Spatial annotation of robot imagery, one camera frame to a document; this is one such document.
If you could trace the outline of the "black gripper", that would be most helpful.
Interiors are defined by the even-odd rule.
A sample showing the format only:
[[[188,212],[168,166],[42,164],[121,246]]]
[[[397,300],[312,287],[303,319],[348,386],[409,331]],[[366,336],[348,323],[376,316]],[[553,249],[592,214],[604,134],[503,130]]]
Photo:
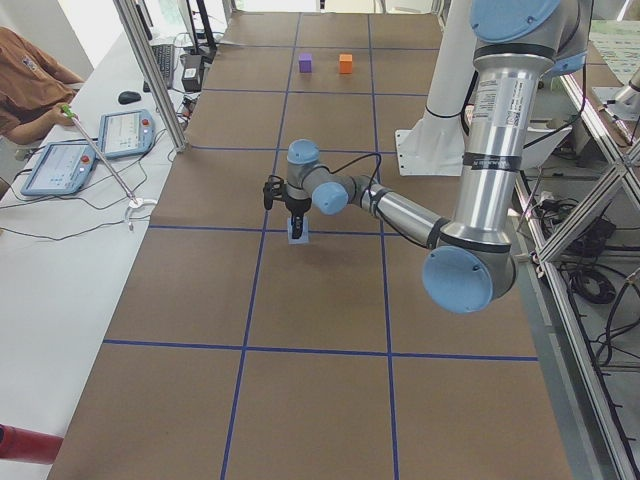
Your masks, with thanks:
[[[304,215],[309,211],[309,199],[285,198],[285,206],[291,213],[289,219],[289,235],[301,238],[304,228]]]

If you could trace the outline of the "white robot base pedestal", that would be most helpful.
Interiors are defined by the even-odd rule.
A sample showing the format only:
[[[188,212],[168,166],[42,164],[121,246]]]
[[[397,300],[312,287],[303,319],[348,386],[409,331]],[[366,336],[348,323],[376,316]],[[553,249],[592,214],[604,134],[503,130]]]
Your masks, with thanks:
[[[396,133],[403,176],[458,176],[465,165],[538,166],[571,128],[530,124],[546,75],[584,64],[577,1],[454,1],[424,115]]]

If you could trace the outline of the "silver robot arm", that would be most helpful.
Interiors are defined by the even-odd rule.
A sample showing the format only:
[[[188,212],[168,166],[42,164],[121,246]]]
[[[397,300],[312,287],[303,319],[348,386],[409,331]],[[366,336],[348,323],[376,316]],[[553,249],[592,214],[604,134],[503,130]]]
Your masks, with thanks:
[[[487,307],[516,278],[504,224],[527,146],[539,80],[585,63],[592,16],[587,1],[475,1],[470,6],[478,75],[461,186],[452,218],[444,218],[369,176],[344,176],[301,139],[287,152],[285,179],[264,186],[264,204],[282,201],[289,234],[300,238],[306,212],[334,215],[355,204],[428,250],[426,292],[442,308],[466,314]]]

